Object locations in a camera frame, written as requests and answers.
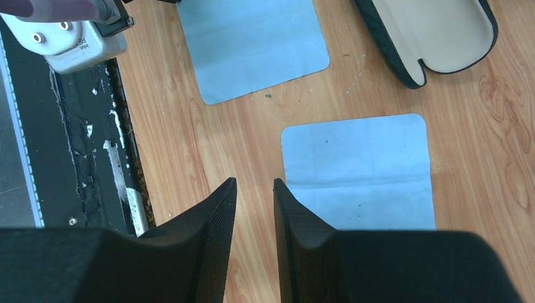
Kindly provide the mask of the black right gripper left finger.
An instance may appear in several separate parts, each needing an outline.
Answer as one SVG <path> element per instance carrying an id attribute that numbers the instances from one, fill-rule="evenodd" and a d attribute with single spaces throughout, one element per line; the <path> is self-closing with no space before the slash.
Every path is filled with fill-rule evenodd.
<path id="1" fill-rule="evenodd" d="M 222 302 L 237 181 L 139 237 L 2 229 L 2 302 Z"/>

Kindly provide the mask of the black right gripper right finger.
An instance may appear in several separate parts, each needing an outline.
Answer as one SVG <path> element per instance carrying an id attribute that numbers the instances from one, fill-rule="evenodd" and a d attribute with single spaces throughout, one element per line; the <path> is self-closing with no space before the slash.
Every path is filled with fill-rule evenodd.
<path id="1" fill-rule="evenodd" d="M 520 302 L 480 236 L 439 230 L 337 230 L 273 184 L 282 302 Z"/>

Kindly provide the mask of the black glasses case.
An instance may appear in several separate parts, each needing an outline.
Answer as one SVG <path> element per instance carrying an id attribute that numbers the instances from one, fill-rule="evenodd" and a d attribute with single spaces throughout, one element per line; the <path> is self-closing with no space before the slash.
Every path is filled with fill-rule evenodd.
<path id="1" fill-rule="evenodd" d="M 488 1 L 355 1 L 375 45 L 407 88 L 426 85 L 426 69 L 463 71 L 483 60 L 498 38 Z"/>

